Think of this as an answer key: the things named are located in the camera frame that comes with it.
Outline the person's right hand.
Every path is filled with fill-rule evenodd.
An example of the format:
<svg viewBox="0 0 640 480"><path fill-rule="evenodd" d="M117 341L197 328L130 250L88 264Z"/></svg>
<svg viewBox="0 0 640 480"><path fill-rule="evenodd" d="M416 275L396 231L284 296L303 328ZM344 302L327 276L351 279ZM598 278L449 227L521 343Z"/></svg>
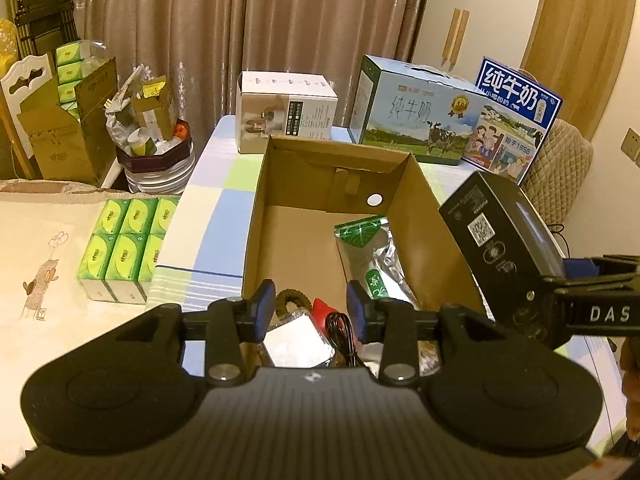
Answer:
<svg viewBox="0 0 640 480"><path fill-rule="evenodd" d="M640 339L627 337L620 352L620 369L624 376L622 391L626 398L626 433L631 441L640 436Z"/></svg>

